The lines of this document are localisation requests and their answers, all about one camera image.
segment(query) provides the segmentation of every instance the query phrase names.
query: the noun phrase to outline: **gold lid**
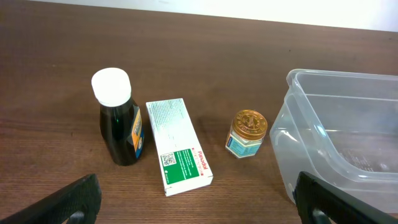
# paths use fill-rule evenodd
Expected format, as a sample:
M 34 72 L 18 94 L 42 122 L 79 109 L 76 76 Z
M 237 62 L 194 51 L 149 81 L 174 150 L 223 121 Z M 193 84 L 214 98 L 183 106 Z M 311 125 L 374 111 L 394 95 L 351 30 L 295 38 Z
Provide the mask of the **gold lid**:
M 257 111 L 242 110 L 235 115 L 232 129 L 244 139 L 259 140 L 266 135 L 267 120 Z

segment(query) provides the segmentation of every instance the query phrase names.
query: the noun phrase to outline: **jar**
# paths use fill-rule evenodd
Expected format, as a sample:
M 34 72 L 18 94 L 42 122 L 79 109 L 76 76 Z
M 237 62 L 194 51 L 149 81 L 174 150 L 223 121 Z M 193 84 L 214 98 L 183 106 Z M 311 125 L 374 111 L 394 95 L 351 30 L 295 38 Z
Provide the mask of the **jar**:
M 239 111 L 232 121 L 225 148 L 237 158 L 254 156 L 267 132 L 267 120 L 253 110 Z

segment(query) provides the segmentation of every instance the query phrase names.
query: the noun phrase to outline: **white wall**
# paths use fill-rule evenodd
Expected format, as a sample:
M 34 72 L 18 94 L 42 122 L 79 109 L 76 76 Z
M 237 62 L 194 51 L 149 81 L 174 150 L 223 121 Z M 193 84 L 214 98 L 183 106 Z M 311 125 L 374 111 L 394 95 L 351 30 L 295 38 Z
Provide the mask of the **white wall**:
M 31 0 L 398 32 L 398 0 Z

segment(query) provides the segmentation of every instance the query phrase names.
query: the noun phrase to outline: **blue and white label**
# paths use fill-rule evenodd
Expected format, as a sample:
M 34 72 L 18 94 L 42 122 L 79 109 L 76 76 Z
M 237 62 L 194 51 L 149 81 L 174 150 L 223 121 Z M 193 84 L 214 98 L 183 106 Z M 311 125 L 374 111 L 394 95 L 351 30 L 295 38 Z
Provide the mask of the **blue and white label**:
M 259 150 L 260 145 L 261 143 L 245 146 L 243 143 L 240 143 L 232 135 L 229 135 L 229 139 L 225 145 L 225 148 L 231 151 L 236 157 L 242 158 L 247 156 L 254 156 L 256 152 Z

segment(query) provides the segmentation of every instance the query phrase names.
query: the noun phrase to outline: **transparent container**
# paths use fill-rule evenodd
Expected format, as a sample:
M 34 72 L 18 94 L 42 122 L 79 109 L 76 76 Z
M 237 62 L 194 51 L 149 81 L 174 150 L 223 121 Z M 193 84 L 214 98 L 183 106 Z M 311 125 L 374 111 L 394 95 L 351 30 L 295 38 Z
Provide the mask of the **transparent container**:
M 292 70 L 270 137 L 288 196 L 307 171 L 398 213 L 398 77 Z

